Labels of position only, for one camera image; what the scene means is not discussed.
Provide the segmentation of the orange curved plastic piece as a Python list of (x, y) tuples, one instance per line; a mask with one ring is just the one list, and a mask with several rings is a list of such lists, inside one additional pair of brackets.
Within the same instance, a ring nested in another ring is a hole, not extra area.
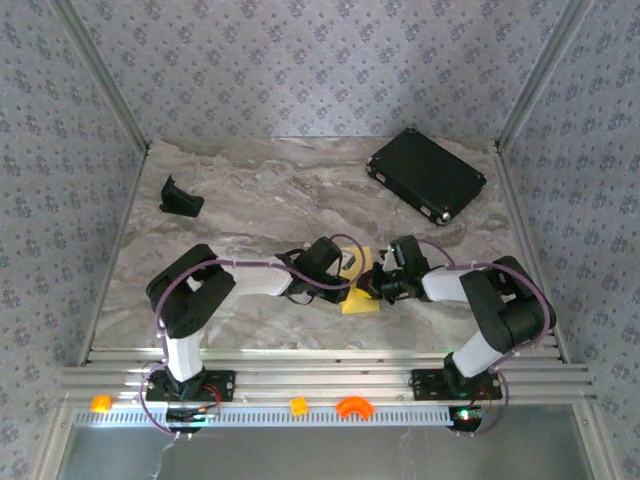
[(357, 415), (363, 420), (368, 420), (375, 413), (375, 407), (365, 398), (350, 396), (339, 401), (335, 406), (336, 413), (341, 418)]

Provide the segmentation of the aluminium corner post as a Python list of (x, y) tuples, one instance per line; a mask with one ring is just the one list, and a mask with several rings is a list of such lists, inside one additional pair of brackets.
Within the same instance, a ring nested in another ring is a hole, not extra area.
[(47, 0), (56, 14), (65, 33), (78, 52), (85, 67), (100, 89), (106, 103), (112, 109), (124, 133), (132, 142), (135, 149), (145, 157), (148, 152), (148, 142), (134, 114), (118, 88), (106, 62), (103, 60), (98, 46), (90, 31), (84, 25), (71, 0)]
[(594, 2), (595, 0), (566, 1), (550, 31), (548, 41), (495, 139), (499, 153), (506, 153), (512, 147)]

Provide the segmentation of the black phone stand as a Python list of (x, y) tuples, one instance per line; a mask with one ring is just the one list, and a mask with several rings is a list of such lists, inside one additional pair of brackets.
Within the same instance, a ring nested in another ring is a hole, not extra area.
[(204, 205), (202, 196), (191, 195), (177, 187), (171, 175), (162, 187), (160, 196), (159, 209), (168, 214), (197, 218)]

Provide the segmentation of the black hard case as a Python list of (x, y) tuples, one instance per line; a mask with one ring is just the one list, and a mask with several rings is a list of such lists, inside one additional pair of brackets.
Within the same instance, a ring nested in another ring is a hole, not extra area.
[(482, 172), (414, 128), (375, 152), (366, 171), (438, 226), (449, 224), (487, 183)]

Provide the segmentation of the yellow square paper sheet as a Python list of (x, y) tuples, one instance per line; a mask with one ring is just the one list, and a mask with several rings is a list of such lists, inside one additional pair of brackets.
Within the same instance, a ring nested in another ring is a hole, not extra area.
[[(341, 265), (339, 273), (342, 278), (349, 281), (354, 280), (360, 272), (361, 267), (364, 267), (365, 272), (373, 267), (371, 248), (369, 246), (364, 246), (363, 252), (364, 256), (361, 256), (356, 246), (346, 246), (342, 248), (342, 254), (353, 253), (356, 258), (351, 267), (343, 267)], [(369, 298), (355, 285), (352, 285), (351, 288), (352, 291), (348, 298), (344, 302), (340, 303), (341, 313), (343, 315), (374, 313), (380, 310), (380, 302), (378, 300)]]

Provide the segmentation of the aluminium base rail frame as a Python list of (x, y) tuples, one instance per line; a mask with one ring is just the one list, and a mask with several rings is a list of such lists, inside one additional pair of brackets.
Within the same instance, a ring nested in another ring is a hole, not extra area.
[[(95, 395), (132, 404), (144, 372), (159, 354), (152, 348), (94, 350), (85, 365), (64, 370), (63, 391), (80, 405)], [(383, 406), (407, 404), (413, 399), (411, 371), (436, 369), (444, 358), (410, 350), (204, 349), (201, 355), (211, 370), (235, 371), (236, 406), (283, 406), (295, 397), (328, 406), (352, 395)], [(563, 361), (552, 343), (522, 353), (500, 369), (514, 404), (572, 404), (597, 398), (587, 366)]]

